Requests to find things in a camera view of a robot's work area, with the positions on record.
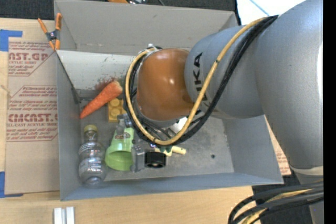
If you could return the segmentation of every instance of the orange clamp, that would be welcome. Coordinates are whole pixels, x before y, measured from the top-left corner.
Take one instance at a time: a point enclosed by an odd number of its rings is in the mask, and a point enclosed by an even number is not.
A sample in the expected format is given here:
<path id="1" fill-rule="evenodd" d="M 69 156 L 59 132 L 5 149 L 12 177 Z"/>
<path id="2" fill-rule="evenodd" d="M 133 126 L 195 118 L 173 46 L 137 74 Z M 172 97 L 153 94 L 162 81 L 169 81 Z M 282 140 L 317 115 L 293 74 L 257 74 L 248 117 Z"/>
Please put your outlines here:
<path id="1" fill-rule="evenodd" d="M 55 30 L 52 32 L 48 32 L 45 24 L 42 22 L 40 18 L 37 19 L 37 21 L 40 23 L 43 33 L 46 34 L 49 44 L 53 50 L 58 50 L 60 48 L 60 41 L 58 35 L 62 27 L 62 18 L 63 18 L 62 14 L 57 13 L 55 20 Z"/>

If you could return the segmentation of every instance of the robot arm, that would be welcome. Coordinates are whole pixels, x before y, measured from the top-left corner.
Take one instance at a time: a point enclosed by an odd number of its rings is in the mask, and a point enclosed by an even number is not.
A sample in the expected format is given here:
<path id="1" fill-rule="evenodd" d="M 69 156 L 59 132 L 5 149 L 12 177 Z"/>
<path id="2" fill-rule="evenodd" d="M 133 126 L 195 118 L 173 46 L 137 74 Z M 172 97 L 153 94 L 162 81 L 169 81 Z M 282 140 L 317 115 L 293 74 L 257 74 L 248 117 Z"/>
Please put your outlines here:
<path id="1" fill-rule="evenodd" d="M 214 33 L 188 52 L 144 52 L 131 118 L 140 128 L 137 117 L 168 126 L 189 115 L 188 133 L 199 112 L 200 126 L 209 112 L 226 119 L 264 114 L 299 181 L 323 179 L 322 48 L 323 0 L 308 0 L 277 18 Z M 178 133 L 160 141 L 140 131 L 158 145 L 187 139 Z M 317 206 L 313 218 L 323 223 L 323 203 Z"/>

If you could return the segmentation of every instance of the cardboard sheet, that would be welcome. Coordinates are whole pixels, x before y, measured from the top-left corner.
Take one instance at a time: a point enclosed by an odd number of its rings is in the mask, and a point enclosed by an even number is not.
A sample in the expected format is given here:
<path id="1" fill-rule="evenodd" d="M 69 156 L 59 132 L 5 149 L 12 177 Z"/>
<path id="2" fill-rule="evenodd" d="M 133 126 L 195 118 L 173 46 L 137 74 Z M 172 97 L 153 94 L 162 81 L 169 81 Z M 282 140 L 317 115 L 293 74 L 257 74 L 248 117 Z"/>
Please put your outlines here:
<path id="1" fill-rule="evenodd" d="M 0 172 L 5 170 L 8 52 L 0 51 Z"/>
<path id="2" fill-rule="evenodd" d="M 49 31 L 54 21 L 45 22 Z M 9 37 L 5 194 L 59 189 L 55 57 L 37 20 L 0 19 Z"/>

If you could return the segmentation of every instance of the gray robot arm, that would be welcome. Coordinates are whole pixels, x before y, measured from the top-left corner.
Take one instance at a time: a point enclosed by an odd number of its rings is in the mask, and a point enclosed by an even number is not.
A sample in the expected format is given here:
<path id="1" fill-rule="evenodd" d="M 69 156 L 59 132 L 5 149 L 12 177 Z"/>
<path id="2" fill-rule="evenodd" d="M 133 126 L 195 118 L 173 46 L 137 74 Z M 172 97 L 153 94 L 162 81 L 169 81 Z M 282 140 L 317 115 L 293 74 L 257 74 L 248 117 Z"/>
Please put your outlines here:
<path id="1" fill-rule="evenodd" d="M 199 87 L 195 77 L 204 81 L 218 52 L 241 28 L 210 35 L 193 47 L 185 68 L 193 100 Z M 219 64 L 206 91 L 204 111 L 238 43 Z M 308 0 L 279 16 L 251 43 L 214 111 L 214 115 L 227 119 L 264 114 L 302 184 L 323 179 L 322 53 L 323 0 Z M 322 202 L 312 213 L 316 223 L 324 223 Z"/>

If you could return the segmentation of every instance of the blue tape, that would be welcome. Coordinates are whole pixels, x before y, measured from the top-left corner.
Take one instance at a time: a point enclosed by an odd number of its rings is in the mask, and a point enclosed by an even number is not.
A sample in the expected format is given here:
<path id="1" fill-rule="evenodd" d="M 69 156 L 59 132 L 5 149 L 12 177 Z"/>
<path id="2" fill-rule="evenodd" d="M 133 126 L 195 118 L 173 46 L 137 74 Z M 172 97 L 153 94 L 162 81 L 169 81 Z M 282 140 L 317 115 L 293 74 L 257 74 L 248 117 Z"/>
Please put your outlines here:
<path id="1" fill-rule="evenodd" d="M 19 197 L 19 196 L 22 196 L 22 194 L 5 195 L 5 172 L 0 172 L 0 198 Z"/>
<path id="2" fill-rule="evenodd" d="M 8 51 L 9 37 L 22 37 L 22 31 L 0 29 L 0 51 Z"/>

